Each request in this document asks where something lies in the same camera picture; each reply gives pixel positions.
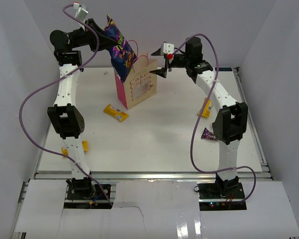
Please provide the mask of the purple blue candy bag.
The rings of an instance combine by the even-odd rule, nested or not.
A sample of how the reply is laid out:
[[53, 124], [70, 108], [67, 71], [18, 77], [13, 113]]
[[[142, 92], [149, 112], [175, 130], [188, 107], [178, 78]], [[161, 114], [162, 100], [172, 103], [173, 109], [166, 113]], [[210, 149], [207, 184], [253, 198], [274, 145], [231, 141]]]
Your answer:
[[115, 46], [108, 48], [111, 64], [119, 75], [121, 82], [124, 83], [137, 55], [109, 15], [107, 15], [107, 21], [107, 25], [104, 27], [105, 35], [117, 41]]

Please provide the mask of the paper bag with pink handles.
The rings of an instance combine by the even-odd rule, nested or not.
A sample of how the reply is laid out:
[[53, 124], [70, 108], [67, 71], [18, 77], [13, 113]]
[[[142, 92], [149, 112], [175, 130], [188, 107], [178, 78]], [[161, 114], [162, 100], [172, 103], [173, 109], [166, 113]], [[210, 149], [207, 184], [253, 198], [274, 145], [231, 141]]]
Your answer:
[[117, 97], [127, 110], [155, 95], [157, 89], [157, 76], [150, 73], [157, 69], [157, 60], [149, 58], [147, 52], [140, 54], [136, 51], [135, 55], [137, 59], [124, 82], [114, 71]]

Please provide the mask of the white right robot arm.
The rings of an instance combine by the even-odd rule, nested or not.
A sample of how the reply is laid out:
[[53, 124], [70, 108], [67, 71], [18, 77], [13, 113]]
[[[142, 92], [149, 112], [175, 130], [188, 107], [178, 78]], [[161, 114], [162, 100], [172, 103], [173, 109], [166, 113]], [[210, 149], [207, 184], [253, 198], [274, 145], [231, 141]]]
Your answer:
[[234, 99], [217, 81], [219, 69], [203, 59], [203, 45], [199, 37], [188, 38], [183, 46], [185, 51], [180, 51], [173, 44], [164, 42], [152, 53], [152, 56], [164, 57], [164, 67], [151, 73], [166, 78], [173, 68], [184, 68], [188, 77], [207, 95], [206, 101], [213, 104], [217, 116], [212, 128], [219, 143], [219, 165], [214, 172], [215, 192], [218, 197], [225, 199], [239, 184], [237, 154], [247, 129], [248, 106]]

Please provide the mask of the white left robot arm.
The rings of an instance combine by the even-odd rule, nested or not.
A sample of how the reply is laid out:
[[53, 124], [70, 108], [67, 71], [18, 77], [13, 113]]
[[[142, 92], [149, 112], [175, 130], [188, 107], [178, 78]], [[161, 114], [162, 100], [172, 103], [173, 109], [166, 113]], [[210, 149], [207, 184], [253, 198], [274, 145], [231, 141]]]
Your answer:
[[95, 194], [95, 186], [89, 178], [90, 169], [85, 159], [83, 141], [80, 135], [85, 129], [83, 116], [76, 108], [76, 88], [82, 65], [81, 46], [107, 50], [117, 44], [105, 35], [93, 19], [85, 21], [85, 25], [72, 32], [54, 30], [50, 34], [50, 42], [54, 46], [54, 56], [59, 64], [62, 80], [59, 82], [58, 93], [53, 106], [47, 109], [49, 119], [56, 133], [62, 138], [67, 156], [74, 161], [71, 165], [72, 178], [67, 183], [74, 194], [90, 199]]

